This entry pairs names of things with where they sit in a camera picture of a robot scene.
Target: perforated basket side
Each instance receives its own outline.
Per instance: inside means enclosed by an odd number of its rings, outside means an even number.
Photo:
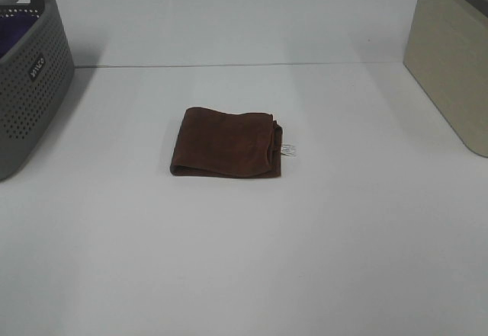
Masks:
[[[56,0],[0,7],[37,21],[0,59],[0,180],[19,169],[55,115],[74,66]]]

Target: white table surface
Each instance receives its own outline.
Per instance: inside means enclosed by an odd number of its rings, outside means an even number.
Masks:
[[[298,157],[172,177],[194,105]],[[79,69],[0,185],[0,334],[485,336],[487,178],[401,63]]]
[[[57,0],[79,66],[399,62],[416,0]]]

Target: brown towel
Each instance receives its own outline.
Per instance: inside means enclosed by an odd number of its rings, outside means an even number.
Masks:
[[[176,176],[276,178],[281,176],[282,129],[264,113],[186,110],[170,171]]]

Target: gray plastic basket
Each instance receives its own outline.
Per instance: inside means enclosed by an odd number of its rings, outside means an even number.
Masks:
[[[74,66],[56,0],[0,5],[0,18],[38,17],[0,59],[0,180],[24,163],[68,91]]]

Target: laundry basket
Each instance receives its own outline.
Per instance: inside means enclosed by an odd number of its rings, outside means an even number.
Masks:
[[[56,0],[0,5],[0,18],[37,18],[0,58],[0,180],[29,156],[61,104],[74,66]]]

